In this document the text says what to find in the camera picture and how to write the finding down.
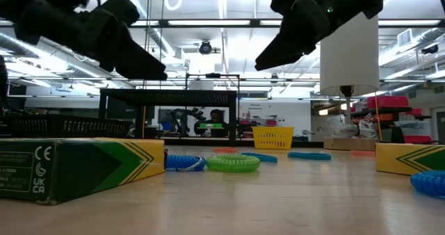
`ceiling light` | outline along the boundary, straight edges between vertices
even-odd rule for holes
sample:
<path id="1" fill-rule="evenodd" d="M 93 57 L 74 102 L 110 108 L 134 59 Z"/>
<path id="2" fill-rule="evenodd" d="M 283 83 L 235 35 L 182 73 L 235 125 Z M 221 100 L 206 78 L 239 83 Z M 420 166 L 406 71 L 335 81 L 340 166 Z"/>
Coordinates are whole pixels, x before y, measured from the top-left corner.
<path id="1" fill-rule="evenodd" d="M 0 20 L 0 26 L 12 26 L 13 23 L 8 20 Z"/>
<path id="2" fill-rule="evenodd" d="M 422 80 L 415 79 L 384 79 L 385 83 L 422 83 Z"/>
<path id="3" fill-rule="evenodd" d="M 168 24 L 171 26 L 247 26 L 250 20 L 169 20 Z"/>
<path id="4" fill-rule="evenodd" d="M 374 97 L 375 95 L 378 96 L 378 95 L 383 95 L 385 93 L 387 93 L 387 92 L 386 91 L 377 91 L 377 92 L 368 93 L 366 95 L 362 95 L 360 97 Z"/>
<path id="5" fill-rule="evenodd" d="M 324 116 L 324 115 L 327 115 L 327 114 L 328 114 L 328 111 L 327 111 L 327 110 L 321 110 L 321 111 L 318 112 L 318 114 L 319 114 L 320 116 Z"/>
<path id="6" fill-rule="evenodd" d="M 50 88 L 51 87 L 51 85 L 48 84 L 47 82 L 39 81 L 39 80 L 36 80 L 36 79 L 33 79 L 31 81 L 28 80 L 28 79 L 22 79 L 22 81 L 25 81 L 27 83 L 32 83 L 32 84 L 37 85 L 37 86 L 43 86 L 43 87 L 46 87 L 46 88 Z"/>
<path id="7" fill-rule="evenodd" d="M 415 85 L 402 86 L 402 87 L 397 88 L 397 89 L 394 89 L 394 90 L 392 90 L 392 91 L 393 91 L 393 92 L 400 92 L 400 91 L 406 90 L 406 89 L 408 89 L 408 88 L 410 88 L 410 87 L 412 87 L 412 86 L 415 86 Z"/>
<path id="8" fill-rule="evenodd" d="M 276 20 L 261 20 L 259 22 L 260 25 L 262 26 L 279 26 L 281 24 L 280 19 L 276 19 Z"/>
<path id="9" fill-rule="evenodd" d="M 343 110 L 343 111 L 345 111 L 345 110 L 348 109 L 348 108 L 347 108 L 347 105 L 346 105 L 346 104 L 342 104 L 342 105 L 340 106 L 340 109 Z"/>
<path id="10" fill-rule="evenodd" d="M 433 73 L 433 74 L 428 75 L 428 76 L 425 77 L 425 78 L 426 78 L 426 79 L 437 79 L 437 78 L 441 78 L 441 77 L 443 77 L 443 76 L 445 76 L 445 70 L 435 72 L 435 73 Z"/>
<path id="11" fill-rule="evenodd" d="M 440 20 L 426 19 L 426 20 L 379 20 L 379 26 L 429 26 L 438 25 Z"/>
<path id="12" fill-rule="evenodd" d="M 138 20 L 137 22 L 134 22 L 132 26 L 158 26 L 159 21 L 157 20 Z"/>

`plastic basket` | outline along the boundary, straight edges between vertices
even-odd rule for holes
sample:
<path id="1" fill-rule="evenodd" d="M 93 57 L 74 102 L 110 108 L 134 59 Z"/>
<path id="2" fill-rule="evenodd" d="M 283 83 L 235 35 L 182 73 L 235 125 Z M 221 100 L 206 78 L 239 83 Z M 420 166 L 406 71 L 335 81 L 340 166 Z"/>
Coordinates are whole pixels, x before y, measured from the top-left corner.
<path id="1" fill-rule="evenodd" d="M 255 148 L 291 149 L 293 127 L 252 127 Z"/>
<path id="2" fill-rule="evenodd" d="M 66 115 L 5 117 L 13 138 L 126 138 L 131 122 Z"/>

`security camera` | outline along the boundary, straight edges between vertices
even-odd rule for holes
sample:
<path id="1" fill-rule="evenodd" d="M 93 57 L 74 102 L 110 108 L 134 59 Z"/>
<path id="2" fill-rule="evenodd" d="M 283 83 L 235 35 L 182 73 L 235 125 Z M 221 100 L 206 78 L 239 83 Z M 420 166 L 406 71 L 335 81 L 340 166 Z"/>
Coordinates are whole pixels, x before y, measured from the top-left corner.
<path id="1" fill-rule="evenodd" d="M 202 41 L 202 44 L 200 46 L 200 54 L 207 55 L 210 54 L 212 50 L 212 47 L 210 45 L 210 41 L 204 40 Z"/>
<path id="2" fill-rule="evenodd" d="M 435 44 L 432 47 L 422 49 L 421 51 L 422 51 L 422 54 L 435 54 L 439 51 L 439 46 L 437 44 Z"/>

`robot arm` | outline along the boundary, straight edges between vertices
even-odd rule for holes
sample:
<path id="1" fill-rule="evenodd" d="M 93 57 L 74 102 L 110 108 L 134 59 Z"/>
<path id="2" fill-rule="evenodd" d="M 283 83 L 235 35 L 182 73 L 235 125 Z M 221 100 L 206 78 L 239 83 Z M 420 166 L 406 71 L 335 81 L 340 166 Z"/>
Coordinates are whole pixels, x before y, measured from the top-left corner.
<path id="1" fill-rule="evenodd" d="M 65 45 L 128 79 L 166 80 L 165 65 L 135 43 L 128 26 L 139 13 L 130 0 L 108 0 L 91 12 L 76 13 L 89 0 L 0 0 L 0 17 L 14 23 L 17 39 L 40 37 Z"/>
<path id="2" fill-rule="evenodd" d="M 180 114 L 179 120 L 181 123 L 177 120 L 177 114 Z M 187 116 L 192 116 L 195 119 L 200 121 L 205 121 L 206 118 L 202 117 L 203 112 L 199 111 L 197 108 L 194 108 L 193 110 L 185 110 L 185 109 L 175 109 L 170 112 L 170 116 L 173 119 L 173 122 L 178 126 L 178 132 L 182 136 L 186 136 L 186 134 L 190 131 L 190 129 L 187 127 Z"/>
<path id="3" fill-rule="evenodd" d="M 359 13 L 369 19 L 383 9 L 383 0 L 272 0 L 283 20 L 280 32 L 256 59 L 257 70 L 294 63 Z"/>

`white lamp shade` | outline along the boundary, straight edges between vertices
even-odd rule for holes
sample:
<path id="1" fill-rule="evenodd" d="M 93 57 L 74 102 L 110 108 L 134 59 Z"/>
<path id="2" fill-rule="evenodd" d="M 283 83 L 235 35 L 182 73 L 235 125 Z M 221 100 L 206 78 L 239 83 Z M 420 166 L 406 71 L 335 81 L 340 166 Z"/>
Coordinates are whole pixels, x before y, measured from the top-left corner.
<path id="1" fill-rule="evenodd" d="M 319 114 L 320 116 L 324 116 L 324 115 L 327 115 L 327 114 L 328 114 L 328 111 L 327 111 L 327 110 L 321 110 L 321 111 L 318 112 L 318 114 Z"/>
<path id="2" fill-rule="evenodd" d="M 339 96 L 340 86 L 353 86 L 353 96 L 377 91 L 378 56 L 378 18 L 360 13 L 321 41 L 321 94 Z"/>

